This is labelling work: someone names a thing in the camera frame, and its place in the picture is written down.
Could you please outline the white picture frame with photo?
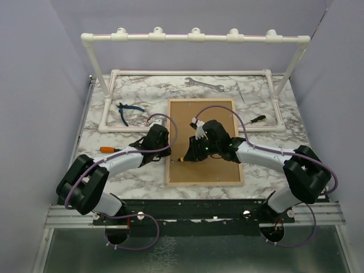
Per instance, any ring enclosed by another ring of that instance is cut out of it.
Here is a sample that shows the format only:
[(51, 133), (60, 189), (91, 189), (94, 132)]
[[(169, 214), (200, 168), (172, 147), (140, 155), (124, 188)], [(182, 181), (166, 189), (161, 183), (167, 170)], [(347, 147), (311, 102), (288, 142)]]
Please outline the white picture frame with photo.
[(177, 129), (168, 121), (170, 140), (177, 138), (166, 160), (166, 184), (169, 186), (241, 186), (244, 185), (243, 166), (228, 162), (218, 156), (201, 162), (179, 162), (188, 150), (189, 137), (195, 134), (190, 122), (200, 110), (207, 106), (214, 108), (198, 115), (204, 122), (212, 119), (220, 122), (231, 137), (237, 137), (237, 119), (230, 112), (236, 110), (233, 99), (228, 98), (185, 98), (168, 100), (168, 116)]

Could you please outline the yellow black handled screwdriver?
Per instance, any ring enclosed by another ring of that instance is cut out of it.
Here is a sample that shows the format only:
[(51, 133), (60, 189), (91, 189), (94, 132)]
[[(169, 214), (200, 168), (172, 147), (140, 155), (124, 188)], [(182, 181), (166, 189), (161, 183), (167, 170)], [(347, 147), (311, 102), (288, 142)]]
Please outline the yellow black handled screwdriver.
[(253, 123), (261, 122), (261, 121), (264, 121), (265, 119), (266, 119), (265, 115), (260, 115), (258, 117), (255, 117), (255, 118), (249, 120), (247, 124), (253, 124)]

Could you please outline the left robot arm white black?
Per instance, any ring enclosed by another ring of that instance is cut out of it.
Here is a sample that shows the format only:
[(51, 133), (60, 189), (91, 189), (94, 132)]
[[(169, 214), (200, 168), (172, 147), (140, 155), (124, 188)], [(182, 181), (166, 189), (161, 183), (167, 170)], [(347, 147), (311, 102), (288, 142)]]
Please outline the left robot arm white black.
[(146, 136), (123, 150), (97, 159), (85, 154), (78, 156), (58, 184), (57, 195), (68, 209), (75, 209), (82, 215), (102, 213), (111, 223), (122, 223), (126, 211), (118, 197), (104, 192), (107, 180), (169, 156), (168, 135), (167, 128), (156, 124)]

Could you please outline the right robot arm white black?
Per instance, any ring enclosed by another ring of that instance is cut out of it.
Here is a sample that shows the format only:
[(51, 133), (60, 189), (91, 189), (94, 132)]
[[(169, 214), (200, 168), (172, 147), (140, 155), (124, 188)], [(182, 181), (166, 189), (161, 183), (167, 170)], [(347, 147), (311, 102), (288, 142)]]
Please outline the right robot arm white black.
[(193, 119), (191, 126), (196, 134), (189, 138), (187, 153), (180, 162), (201, 162), (217, 154), (225, 161), (255, 164), (285, 175), (288, 185), (270, 194), (261, 208), (267, 222), (275, 222), (286, 209), (297, 204), (315, 203), (332, 177), (308, 146), (277, 151), (249, 144), (245, 138), (231, 137), (216, 120), (204, 123)]

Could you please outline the white PVC pipe rack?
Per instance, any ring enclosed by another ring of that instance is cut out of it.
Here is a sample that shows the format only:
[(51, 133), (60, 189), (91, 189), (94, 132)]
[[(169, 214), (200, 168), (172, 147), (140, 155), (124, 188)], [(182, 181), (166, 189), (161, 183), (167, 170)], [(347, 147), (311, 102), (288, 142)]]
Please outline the white PVC pipe rack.
[[(98, 125), (98, 130), (101, 133), (141, 133), (148, 130), (147, 127), (110, 127), (107, 123), (109, 110), (112, 102), (114, 83), (117, 76), (264, 76), (267, 79), (268, 90), (274, 109), (277, 124), (275, 126), (253, 126), (248, 128), (249, 132), (275, 132), (282, 133), (286, 127), (283, 121), (282, 112), (279, 107), (279, 96), (290, 78), (293, 70), (307, 50), (311, 37), (308, 35), (300, 36), (282, 36), (276, 33), (274, 29), (268, 30), (265, 35), (244, 35), (239, 33), (236, 28), (233, 28), (226, 35), (207, 35), (203, 34), (197, 27), (193, 28), (188, 34), (166, 34), (161, 27), (155, 27), (153, 32), (148, 34), (129, 34), (122, 27), (111, 34), (81, 34), (81, 41), (85, 47), (92, 67), (96, 73), (96, 78), (100, 83), (101, 90), (104, 94), (104, 109), (101, 120)], [(252, 71), (133, 71), (113, 69), (110, 74), (110, 82), (106, 84), (100, 65), (96, 58), (93, 44), (95, 42), (189, 42), (189, 43), (264, 43), (264, 44), (295, 44), (298, 49), (293, 56), (288, 68), (286, 69), (283, 78), (278, 86), (274, 86), (272, 72), (269, 69), (252, 70)]]

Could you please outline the silver open-end wrench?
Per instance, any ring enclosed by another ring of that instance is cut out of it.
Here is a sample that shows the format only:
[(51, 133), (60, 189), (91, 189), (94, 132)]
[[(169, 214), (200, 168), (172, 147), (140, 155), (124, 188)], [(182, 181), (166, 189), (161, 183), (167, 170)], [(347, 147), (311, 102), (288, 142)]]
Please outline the silver open-end wrench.
[(223, 85), (213, 85), (213, 84), (208, 84), (205, 82), (201, 82), (201, 81), (196, 81), (191, 77), (186, 77), (185, 78), (185, 83), (189, 84), (189, 85), (198, 85), (198, 86), (203, 86), (206, 88), (211, 88), (214, 89), (218, 92), (223, 92), (224, 91), (224, 86)]

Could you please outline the orange handled screwdriver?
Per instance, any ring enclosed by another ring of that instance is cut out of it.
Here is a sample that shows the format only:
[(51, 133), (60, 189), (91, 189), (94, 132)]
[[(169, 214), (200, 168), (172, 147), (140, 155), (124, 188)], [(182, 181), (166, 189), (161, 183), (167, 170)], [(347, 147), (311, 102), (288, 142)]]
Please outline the orange handled screwdriver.
[(100, 152), (101, 153), (106, 153), (106, 154), (112, 154), (115, 152), (120, 151), (120, 149), (114, 148), (114, 147), (107, 147), (107, 146), (102, 146), (100, 147)]

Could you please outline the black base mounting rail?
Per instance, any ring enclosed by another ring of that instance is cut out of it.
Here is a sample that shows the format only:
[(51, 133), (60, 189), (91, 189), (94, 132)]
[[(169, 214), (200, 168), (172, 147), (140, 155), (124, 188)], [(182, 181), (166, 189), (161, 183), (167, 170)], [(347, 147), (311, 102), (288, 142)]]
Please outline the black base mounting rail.
[(288, 209), (268, 212), (263, 199), (137, 200), (125, 199), (116, 219), (101, 216), (95, 226), (128, 232), (133, 237), (259, 236), (261, 227), (295, 221)]

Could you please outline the aluminium extrusion rail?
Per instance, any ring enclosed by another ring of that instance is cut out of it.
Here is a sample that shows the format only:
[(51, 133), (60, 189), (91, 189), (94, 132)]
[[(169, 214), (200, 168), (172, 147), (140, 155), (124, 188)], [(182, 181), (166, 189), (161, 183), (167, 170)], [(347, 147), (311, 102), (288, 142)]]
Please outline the aluminium extrusion rail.
[(51, 205), (46, 216), (45, 228), (83, 229), (93, 227), (92, 213), (81, 215), (76, 210), (65, 209), (62, 205)]

